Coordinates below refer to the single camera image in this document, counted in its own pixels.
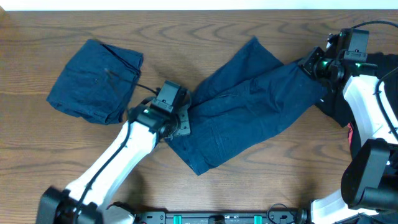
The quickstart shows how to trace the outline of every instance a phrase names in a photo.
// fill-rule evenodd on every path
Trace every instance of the navy blue fabric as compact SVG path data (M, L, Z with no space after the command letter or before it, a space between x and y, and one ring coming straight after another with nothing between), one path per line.
M91 123L120 123L142 61L142 53L87 40L63 69L47 101Z
M281 133L324 94L296 63L283 65L253 38L197 87L191 135L168 144L200 175Z

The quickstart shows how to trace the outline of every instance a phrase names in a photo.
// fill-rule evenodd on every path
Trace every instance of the wooden tabletop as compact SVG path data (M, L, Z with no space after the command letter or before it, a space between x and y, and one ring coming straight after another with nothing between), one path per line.
M0 223L32 223L40 196L63 189L112 143L122 124L91 124L46 97L87 39L144 53L139 83L194 88L252 36L284 63L325 46L330 32L397 11L8 12L0 23ZM368 52L398 54L398 32L369 29ZM150 93L136 88L131 105ZM140 161L114 200L182 210L297 207L340 187L347 128L311 107L280 135L196 176L165 143Z

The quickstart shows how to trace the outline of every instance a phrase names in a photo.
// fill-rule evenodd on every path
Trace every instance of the folded blue cloth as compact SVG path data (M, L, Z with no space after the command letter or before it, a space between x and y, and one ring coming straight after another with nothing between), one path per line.
M200 175L281 133L324 94L295 62L283 65L253 38L193 93L191 135L167 142Z
M87 40L63 69L47 101L91 123L120 123L142 61L142 53Z

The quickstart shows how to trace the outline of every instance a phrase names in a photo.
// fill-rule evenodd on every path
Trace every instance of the blue cloth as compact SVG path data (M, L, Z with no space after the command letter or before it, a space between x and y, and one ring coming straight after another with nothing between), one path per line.
M193 93L191 135L167 142L201 175L281 133L324 94L295 62L283 65L253 38Z
M87 40L63 69L47 101L91 123L120 123L142 61L142 53Z

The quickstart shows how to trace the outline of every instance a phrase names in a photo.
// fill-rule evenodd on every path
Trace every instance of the white wall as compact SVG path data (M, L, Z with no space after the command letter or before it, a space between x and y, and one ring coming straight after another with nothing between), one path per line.
M398 0L0 0L6 11L398 9Z

